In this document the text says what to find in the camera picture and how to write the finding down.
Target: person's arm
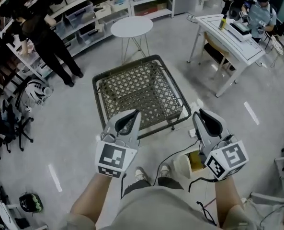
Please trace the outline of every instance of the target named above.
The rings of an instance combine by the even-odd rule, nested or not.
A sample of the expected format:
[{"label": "person's arm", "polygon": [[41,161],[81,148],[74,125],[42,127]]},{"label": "person's arm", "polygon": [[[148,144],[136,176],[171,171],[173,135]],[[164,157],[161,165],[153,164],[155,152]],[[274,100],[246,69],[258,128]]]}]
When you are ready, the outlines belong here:
[{"label": "person's arm", "polygon": [[44,20],[50,27],[56,25],[57,23],[56,20],[51,16],[49,16],[48,14],[45,16]]},{"label": "person's arm", "polygon": [[96,173],[72,206],[72,214],[84,215],[96,224],[109,189],[111,177]]},{"label": "person's arm", "polygon": [[244,12],[246,12],[247,13],[247,8],[244,6],[244,5],[242,5],[242,11],[244,11]]},{"label": "person's arm", "polygon": [[22,55],[28,54],[28,44],[27,40],[22,41]]},{"label": "person's arm", "polygon": [[268,25],[265,27],[265,31],[271,32],[274,29],[276,22],[277,22],[277,14],[276,14],[276,11],[273,9],[272,18],[270,22],[268,23]]},{"label": "person's arm", "polygon": [[215,183],[216,209],[219,225],[222,227],[228,212],[233,206],[240,205],[242,201],[234,185],[232,176]]},{"label": "person's arm", "polygon": [[267,25],[267,26],[265,27],[265,31],[266,31],[266,32],[271,32],[273,29],[274,29],[274,25]]}]

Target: cardboard box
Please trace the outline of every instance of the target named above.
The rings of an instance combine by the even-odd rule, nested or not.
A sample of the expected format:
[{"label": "cardboard box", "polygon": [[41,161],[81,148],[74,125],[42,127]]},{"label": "cardboard box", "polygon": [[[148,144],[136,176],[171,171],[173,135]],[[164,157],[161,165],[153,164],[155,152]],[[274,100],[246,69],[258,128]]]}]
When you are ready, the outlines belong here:
[{"label": "cardboard box", "polygon": [[142,11],[137,11],[135,12],[135,15],[136,16],[144,16],[144,15],[147,15],[147,14],[150,14],[150,13],[153,13],[153,12],[156,12],[158,11],[158,7],[150,7],[146,10],[142,10]]},{"label": "cardboard box", "polygon": [[166,2],[165,3],[160,3],[160,4],[157,5],[157,9],[158,10],[164,10],[166,8],[167,8],[167,3]]}]

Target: seated person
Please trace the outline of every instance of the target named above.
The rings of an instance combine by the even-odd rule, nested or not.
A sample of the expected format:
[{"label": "seated person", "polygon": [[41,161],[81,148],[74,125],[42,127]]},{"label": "seated person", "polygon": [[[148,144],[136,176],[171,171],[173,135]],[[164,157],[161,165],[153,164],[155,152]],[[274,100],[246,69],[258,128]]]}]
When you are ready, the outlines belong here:
[{"label": "seated person", "polygon": [[269,4],[269,0],[247,0],[242,11],[248,14],[252,38],[258,43],[264,32],[271,32],[276,25],[276,11]]}]

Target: white desk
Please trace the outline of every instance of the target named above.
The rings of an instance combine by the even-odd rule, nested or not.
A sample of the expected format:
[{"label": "white desk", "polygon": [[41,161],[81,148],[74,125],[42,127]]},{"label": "white desk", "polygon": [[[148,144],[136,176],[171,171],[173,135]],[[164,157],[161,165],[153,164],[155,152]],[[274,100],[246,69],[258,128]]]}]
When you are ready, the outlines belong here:
[{"label": "white desk", "polygon": [[198,30],[190,58],[187,61],[189,63],[192,60],[201,28],[207,31],[207,33],[213,36],[227,51],[230,52],[227,60],[234,66],[236,70],[233,71],[232,76],[216,93],[216,97],[221,96],[247,66],[251,65],[265,54],[264,50],[253,39],[241,42],[226,29],[221,31],[218,27],[222,18],[222,14],[196,17],[198,22]]}]

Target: round white table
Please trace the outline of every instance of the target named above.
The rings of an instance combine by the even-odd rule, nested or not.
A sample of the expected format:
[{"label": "round white table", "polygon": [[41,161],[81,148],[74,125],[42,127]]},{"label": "round white table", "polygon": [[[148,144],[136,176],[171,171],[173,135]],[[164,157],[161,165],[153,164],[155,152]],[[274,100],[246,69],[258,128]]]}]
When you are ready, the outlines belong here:
[{"label": "round white table", "polygon": [[[148,42],[146,33],[149,32],[153,27],[152,21],[144,16],[130,16],[123,18],[117,22],[115,22],[111,27],[111,33],[114,36],[120,37],[122,39],[122,64],[125,63],[128,45],[130,39],[136,44],[138,50],[142,53],[144,57],[146,57],[144,51],[141,48],[142,44],[142,36],[145,36],[145,42],[147,46],[148,55],[149,54],[149,48],[148,48]],[[140,42],[135,39],[136,37],[140,37]],[[125,55],[123,58],[123,39],[128,38],[127,47],[125,50]]]}]

